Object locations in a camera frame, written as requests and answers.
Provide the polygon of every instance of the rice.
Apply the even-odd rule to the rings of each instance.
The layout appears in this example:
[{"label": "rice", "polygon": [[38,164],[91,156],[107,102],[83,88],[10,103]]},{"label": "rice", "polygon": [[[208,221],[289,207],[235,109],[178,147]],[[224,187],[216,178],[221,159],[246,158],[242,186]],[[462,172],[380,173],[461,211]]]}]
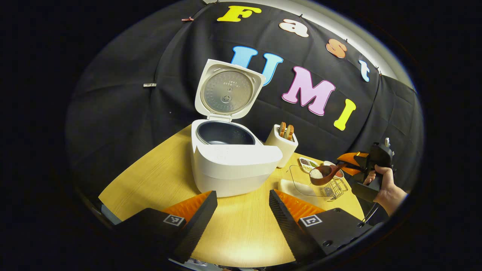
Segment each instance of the rice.
[{"label": "rice", "polygon": [[315,179],[323,178],[323,174],[321,174],[321,172],[316,168],[314,168],[312,171],[310,171],[309,176],[312,177],[312,178],[315,178]]}]

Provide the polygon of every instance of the wooden table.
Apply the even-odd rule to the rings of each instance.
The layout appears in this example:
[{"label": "wooden table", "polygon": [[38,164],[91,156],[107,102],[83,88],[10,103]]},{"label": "wooden table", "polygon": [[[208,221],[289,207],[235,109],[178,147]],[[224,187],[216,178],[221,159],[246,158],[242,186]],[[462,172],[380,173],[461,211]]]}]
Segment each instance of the wooden table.
[{"label": "wooden table", "polygon": [[[199,194],[191,171],[190,135],[188,126],[162,142],[112,181],[99,199],[124,221],[144,208],[162,210]],[[291,180],[288,167],[299,165],[300,156],[295,153],[284,168],[276,169],[257,190],[218,198],[217,209],[191,257],[234,267],[263,267],[294,261],[268,198],[269,190],[277,189],[280,179]],[[299,167],[292,167],[292,171],[295,179],[307,177]],[[339,207],[363,219],[362,208],[350,188],[333,202],[321,199],[324,200],[320,200],[319,207],[324,210]]]}]

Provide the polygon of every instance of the white wall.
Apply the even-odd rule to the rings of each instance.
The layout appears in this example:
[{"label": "white wall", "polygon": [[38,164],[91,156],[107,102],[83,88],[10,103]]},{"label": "white wall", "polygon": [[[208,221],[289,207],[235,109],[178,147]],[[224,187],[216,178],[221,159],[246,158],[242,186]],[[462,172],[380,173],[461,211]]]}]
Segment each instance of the white wall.
[{"label": "white wall", "polygon": [[[211,3],[216,2],[216,0],[204,0],[204,2]],[[349,19],[318,3],[308,0],[236,0],[236,2],[263,4],[297,15],[303,14],[305,19],[330,30],[342,39],[348,39],[348,43],[357,48],[375,67],[379,67],[383,75],[395,78],[415,89],[405,68],[376,37]]]}]

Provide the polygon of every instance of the wooden spoon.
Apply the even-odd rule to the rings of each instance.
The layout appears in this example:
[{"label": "wooden spoon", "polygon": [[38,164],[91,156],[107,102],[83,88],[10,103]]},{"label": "wooden spoon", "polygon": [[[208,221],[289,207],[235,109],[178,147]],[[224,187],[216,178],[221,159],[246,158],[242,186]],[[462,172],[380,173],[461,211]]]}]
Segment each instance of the wooden spoon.
[{"label": "wooden spoon", "polygon": [[345,163],[345,164],[337,165],[336,167],[329,166],[329,165],[317,166],[314,169],[318,169],[324,177],[323,178],[313,178],[313,177],[311,177],[311,174],[310,174],[309,180],[314,185],[325,185],[333,179],[333,176],[335,176],[335,174],[338,172],[338,170],[346,167],[347,165],[348,164]]}]

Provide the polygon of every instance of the colorful letters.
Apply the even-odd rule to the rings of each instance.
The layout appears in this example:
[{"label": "colorful letters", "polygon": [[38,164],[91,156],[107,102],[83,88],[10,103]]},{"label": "colorful letters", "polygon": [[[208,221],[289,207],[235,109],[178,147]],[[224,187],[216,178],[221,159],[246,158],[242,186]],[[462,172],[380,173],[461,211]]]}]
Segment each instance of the colorful letters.
[{"label": "colorful letters", "polygon": [[[251,16],[253,12],[261,13],[261,9],[243,6],[229,6],[228,12],[217,20],[220,22],[239,22],[241,21],[241,19],[238,18],[239,15],[241,15],[243,18],[247,18]],[[300,22],[290,19],[283,19],[283,22],[280,23],[279,26],[281,29],[295,33],[300,37],[309,37],[308,28]],[[329,39],[328,43],[326,44],[326,50],[336,57],[344,58],[346,56],[345,52],[347,51],[347,47],[335,39]],[[251,58],[255,55],[258,55],[258,51],[256,49],[246,46],[235,46],[233,47],[233,51],[234,56],[231,60],[231,63],[239,65],[243,68],[248,68]],[[264,86],[266,86],[269,84],[269,82],[271,82],[271,79],[276,71],[276,67],[279,63],[283,62],[283,58],[271,53],[265,53],[263,57],[266,59],[265,67],[262,72],[262,74],[266,77],[266,81],[264,83]],[[362,60],[359,60],[359,63],[361,64],[361,77],[366,82],[369,82],[370,78],[368,77],[368,73],[370,73],[370,70],[367,63]],[[281,95],[281,98],[289,103],[295,104],[298,102],[298,98],[296,96],[298,95],[298,92],[300,92],[301,106],[304,107],[310,101],[313,101],[310,105],[308,105],[308,110],[313,114],[323,116],[325,113],[324,109],[326,103],[328,102],[331,92],[335,90],[335,86],[331,82],[323,80],[318,85],[313,87],[310,71],[299,66],[293,67],[293,70],[295,71],[295,78],[293,79],[288,92]],[[355,103],[350,99],[346,99],[345,108],[343,109],[343,112],[338,120],[336,120],[333,125],[339,130],[344,131],[346,128],[346,123],[355,109]]]},{"label": "colorful letters", "polygon": [[305,106],[309,101],[315,99],[315,101],[308,106],[308,110],[318,116],[323,116],[325,114],[326,102],[331,92],[335,90],[335,86],[329,81],[323,80],[313,88],[311,84],[311,73],[307,69],[296,66],[293,70],[296,73],[295,79],[293,79],[293,83],[288,92],[281,97],[283,100],[294,104],[298,102],[296,95],[298,92],[301,92],[301,106]]},{"label": "colorful letters", "polygon": [[229,6],[228,12],[217,20],[218,22],[239,22],[241,21],[241,19],[238,18],[239,15],[241,15],[243,18],[247,18],[251,16],[253,12],[261,13],[261,9],[242,6]]},{"label": "colorful letters", "polygon": [[284,19],[283,21],[284,23],[280,23],[281,29],[288,32],[294,32],[296,35],[303,38],[308,37],[308,28],[304,24],[290,19]]}]

